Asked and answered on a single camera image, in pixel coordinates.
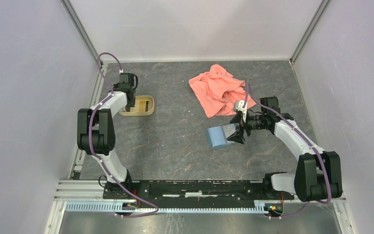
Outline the pink cloth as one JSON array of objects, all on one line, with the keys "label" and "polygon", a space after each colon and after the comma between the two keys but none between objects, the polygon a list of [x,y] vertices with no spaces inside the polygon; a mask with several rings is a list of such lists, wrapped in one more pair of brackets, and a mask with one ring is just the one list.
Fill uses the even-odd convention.
[{"label": "pink cloth", "polygon": [[218,64],[188,83],[208,118],[233,115],[235,102],[245,100],[245,81],[234,78]]}]

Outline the gold card in tray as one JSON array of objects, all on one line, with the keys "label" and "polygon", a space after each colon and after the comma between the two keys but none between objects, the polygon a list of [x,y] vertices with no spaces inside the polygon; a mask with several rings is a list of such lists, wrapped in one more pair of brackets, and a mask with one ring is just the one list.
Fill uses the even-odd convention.
[{"label": "gold card in tray", "polygon": [[138,102],[137,111],[147,112],[149,110],[150,102],[148,100],[141,100]]}]

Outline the aluminium frame rail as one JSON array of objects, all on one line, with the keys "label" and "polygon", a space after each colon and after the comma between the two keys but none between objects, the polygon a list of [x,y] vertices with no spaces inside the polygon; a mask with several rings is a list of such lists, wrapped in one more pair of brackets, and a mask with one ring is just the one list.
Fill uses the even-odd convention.
[{"label": "aluminium frame rail", "polygon": [[99,103],[102,91],[102,75],[97,68],[95,82],[89,104],[76,114],[76,140],[73,151],[71,172],[66,180],[60,180],[54,201],[101,201],[104,189],[96,180],[81,180],[81,172],[86,155],[92,155],[89,146],[92,128],[91,114]]}]

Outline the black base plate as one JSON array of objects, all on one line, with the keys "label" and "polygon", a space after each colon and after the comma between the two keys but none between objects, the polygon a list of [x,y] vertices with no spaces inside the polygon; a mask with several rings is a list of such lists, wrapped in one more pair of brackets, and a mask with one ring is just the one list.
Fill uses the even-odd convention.
[{"label": "black base plate", "polygon": [[134,180],[123,188],[111,182],[101,186],[104,199],[128,199],[133,207],[160,210],[252,208],[256,200],[279,203],[295,198],[259,180]]}]

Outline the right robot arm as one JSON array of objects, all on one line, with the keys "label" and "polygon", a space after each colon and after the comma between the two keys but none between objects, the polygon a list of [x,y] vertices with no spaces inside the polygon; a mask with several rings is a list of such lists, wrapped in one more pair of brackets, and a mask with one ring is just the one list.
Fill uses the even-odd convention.
[{"label": "right robot arm", "polygon": [[231,120],[236,130],[228,141],[244,144],[244,135],[255,130],[268,130],[280,139],[297,160],[295,173],[267,173],[262,194],[268,199],[281,192],[296,195],[301,201],[330,202],[343,194],[341,161],[335,151],[326,151],[315,144],[288,113],[281,113],[277,97],[261,98],[261,112],[250,115],[245,100],[236,101]]}]

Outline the beige oval card tray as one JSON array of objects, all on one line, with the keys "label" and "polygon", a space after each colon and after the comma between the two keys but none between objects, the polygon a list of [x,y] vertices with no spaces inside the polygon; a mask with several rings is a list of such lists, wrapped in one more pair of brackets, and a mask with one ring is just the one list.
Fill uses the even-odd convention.
[{"label": "beige oval card tray", "polygon": [[124,117],[149,116],[155,110],[155,102],[152,96],[136,96],[134,107],[125,107],[118,113]]}]

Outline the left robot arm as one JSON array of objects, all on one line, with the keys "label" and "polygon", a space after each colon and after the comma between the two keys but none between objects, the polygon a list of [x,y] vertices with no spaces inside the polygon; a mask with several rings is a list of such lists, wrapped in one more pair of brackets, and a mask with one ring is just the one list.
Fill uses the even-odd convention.
[{"label": "left robot arm", "polygon": [[77,113],[77,146],[92,156],[102,168],[106,180],[116,184],[115,192],[121,198],[133,194],[129,171],[122,165],[115,150],[116,136],[113,117],[123,108],[135,106],[138,76],[119,74],[119,82],[98,104],[82,108]]}]

